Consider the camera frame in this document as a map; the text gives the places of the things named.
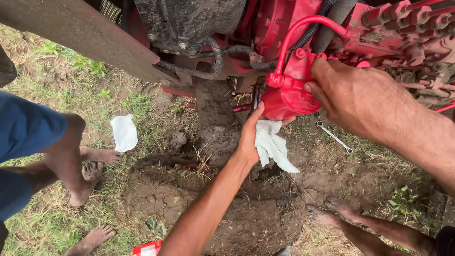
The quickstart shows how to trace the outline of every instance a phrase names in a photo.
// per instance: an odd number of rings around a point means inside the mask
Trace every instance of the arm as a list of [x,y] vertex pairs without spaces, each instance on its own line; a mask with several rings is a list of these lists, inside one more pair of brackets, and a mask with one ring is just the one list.
[[[212,238],[222,217],[234,199],[252,166],[259,161],[254,147],[256,123],[264,112],[263,103],[251,114],[242,128],[235,153],[213,182],[182,214],[163,242],[159,256],[200,255]],[[283,120],[282,125],[295,118]]]
[[386,72],[317,59],[306,89],[329,120],[425,169],[455,196],[455,124],[420,105]]

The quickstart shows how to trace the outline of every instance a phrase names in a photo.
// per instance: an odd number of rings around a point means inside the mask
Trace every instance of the hand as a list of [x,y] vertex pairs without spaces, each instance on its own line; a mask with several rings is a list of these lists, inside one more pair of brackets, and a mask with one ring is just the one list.
[[379,143],[396,138],[400,125],[425,108],[386,72],[349,67],[318,58],[305,89],[322,104],[331,122],[352,134]]
[[[248,120],[245,122],[242,128],[242,135],[240,136],[240,141],[237,147],[237,153],[241,154],[247,165],[253,166],[259,162],[258,150],[254,146],[254,141],[256,140],[256,123],[258,120],[265,119],[262,116],[264,112],[264,103],[261,101],[252,113]],[[281,127],[295,120],[295,117],[290,117],[285,120],[282,120]]]

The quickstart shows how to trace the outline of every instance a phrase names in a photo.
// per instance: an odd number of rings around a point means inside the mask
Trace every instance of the bare foot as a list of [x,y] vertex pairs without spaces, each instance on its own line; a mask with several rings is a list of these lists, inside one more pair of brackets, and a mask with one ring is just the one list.
[[75,207],[83,205],[90,196],[93,188],[103,174],[102,162],[88,162],[82,167],[82,176],[86,180],[86,186],[82,191],[71,194],[70,204]]
[[80,147],[80,150],[82,156],[87,156],[87,161],[104,162],[108,166],[119,165],[123,156],[123,152],[117,152],[113,149]]
[[324,202],[324,205],[354,222],[356,222],[355,219],[360,215],[358,212],[351,209],[347,203],[343,202],[336,196],[328,197]]
[[109,238],[115,236],[116,232],[110,225],[103,224],[92,229],[86,237],[84,237],[77,244],[73,245],[66,253],[65,256],[85,256],[95,247],[104,243]]
[[332,212],[322,210],[316,206],[308,205],[307,217],[312,222],[335,225],[338,221],[343,221],[340,217]]

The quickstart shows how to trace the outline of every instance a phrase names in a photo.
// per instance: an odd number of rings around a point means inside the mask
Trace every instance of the hairy forearm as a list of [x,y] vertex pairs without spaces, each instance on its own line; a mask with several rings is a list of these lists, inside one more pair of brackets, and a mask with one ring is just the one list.
[[423,168],[455,196],[455,124],[421,105],[398,114],[381,144]]
[[213,182],[178,219],[164,240],[159,256],[200,255],[250,170],[245,158],[235,152]]

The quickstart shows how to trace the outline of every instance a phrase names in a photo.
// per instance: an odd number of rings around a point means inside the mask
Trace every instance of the bolt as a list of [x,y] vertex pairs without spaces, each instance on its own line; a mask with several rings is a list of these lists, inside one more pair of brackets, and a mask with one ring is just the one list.
[[155,41],[157,39],[154,34],[147,34],[147,38],[150,39],[150,41]]
[[180,49],[182,49],[182,50],[188,49],[188,45],[186,43],[179,43],[178,47],[180,47]]

